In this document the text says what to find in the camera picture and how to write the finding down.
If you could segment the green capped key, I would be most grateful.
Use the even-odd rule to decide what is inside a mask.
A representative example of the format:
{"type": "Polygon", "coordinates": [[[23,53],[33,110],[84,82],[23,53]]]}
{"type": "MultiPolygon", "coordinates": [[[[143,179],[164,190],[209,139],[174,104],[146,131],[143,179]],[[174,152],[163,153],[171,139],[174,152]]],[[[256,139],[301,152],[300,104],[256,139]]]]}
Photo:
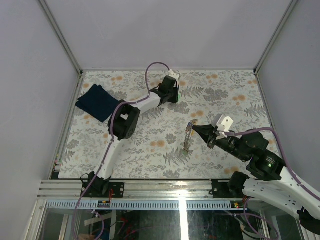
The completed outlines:
{"type": "Polygon", "coordinates": [[[177,103],[180,101],[180,99],[181,99],[181,94],[179,93],[179,94],[177,95],[177,103]]]}

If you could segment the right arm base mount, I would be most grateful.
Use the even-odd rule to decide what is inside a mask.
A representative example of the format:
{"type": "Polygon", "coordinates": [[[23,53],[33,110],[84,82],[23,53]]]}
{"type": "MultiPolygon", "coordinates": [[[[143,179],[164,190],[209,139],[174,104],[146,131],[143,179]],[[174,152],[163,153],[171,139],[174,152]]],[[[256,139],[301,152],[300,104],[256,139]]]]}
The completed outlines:
{"type": "Polygon", "coordinates": [[[233,195],[230,192],[228,187],[229,180],[228,179],[212,179],[211,180],[211,190],[209,194],[214,199],[229,199],[232,198],[233,195]]]}

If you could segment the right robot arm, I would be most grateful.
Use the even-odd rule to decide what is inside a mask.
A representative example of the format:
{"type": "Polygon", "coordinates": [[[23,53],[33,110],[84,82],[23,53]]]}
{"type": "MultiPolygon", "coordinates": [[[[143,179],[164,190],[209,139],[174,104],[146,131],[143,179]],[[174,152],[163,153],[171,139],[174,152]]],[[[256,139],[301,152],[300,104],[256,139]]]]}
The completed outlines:
{"type": "Polygon", "coordinates": [[[192,126],[192,130],[207,144],[227,152],[247,163],[249,175],[235,172],[228,182],[228,192],[233,197],[242,194],[261,200],[291,215],[311,233],[320,233],[320,192],[299,177],[289,165],[285,155],[267,149],[269,141],[257,128],[245,132],[230,131],[229,123],[192,126]]]}

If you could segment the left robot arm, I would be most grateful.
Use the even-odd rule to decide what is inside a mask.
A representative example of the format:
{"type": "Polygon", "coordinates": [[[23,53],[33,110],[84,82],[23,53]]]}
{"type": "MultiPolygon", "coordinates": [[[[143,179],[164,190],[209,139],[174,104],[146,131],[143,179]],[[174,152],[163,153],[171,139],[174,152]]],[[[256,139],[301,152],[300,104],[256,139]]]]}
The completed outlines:
{"type": "Polygon", "coordinates": [[[162,83],[149,91],[148,95],[134,102],[120,101],[108,122],[108,145],[101,155],[99,167],[82,179],[81,198],[109,197],[109,186],[116,161],[120,152],[134,134],[139,117],[145,112],[165,103],[177,103],[179,100],[180,75],[170,71],[162,83]]]}

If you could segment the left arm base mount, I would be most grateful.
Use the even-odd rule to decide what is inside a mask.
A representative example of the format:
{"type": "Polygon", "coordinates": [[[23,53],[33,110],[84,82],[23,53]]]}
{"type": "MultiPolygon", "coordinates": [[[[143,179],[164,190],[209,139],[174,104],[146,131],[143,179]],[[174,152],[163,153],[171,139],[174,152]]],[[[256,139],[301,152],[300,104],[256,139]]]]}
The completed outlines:
{"type": "Polygon", "coordinates": [[[124,182],[107,182],[104,183],[100,190],[103,198],[123,198],[125,193],[124,182]]]}

